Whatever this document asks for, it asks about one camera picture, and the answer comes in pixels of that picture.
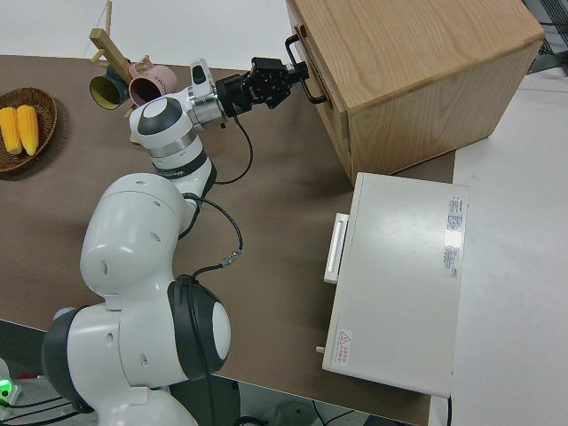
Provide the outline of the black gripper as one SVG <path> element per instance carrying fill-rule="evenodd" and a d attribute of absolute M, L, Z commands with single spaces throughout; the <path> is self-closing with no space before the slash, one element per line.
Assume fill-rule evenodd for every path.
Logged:
<path fill-rule="evenodd" d="M 254 57 L 251 70 L 216 81 L 217 98 L 227 117 L 247 113 L 254 105 L 266 104 L 274 109 L 290 94 L 297 83 L 308 78 L 308 68 L 284 64 L 280 59 Z M 273 71 L 286 74 L 274 74 Z"/>

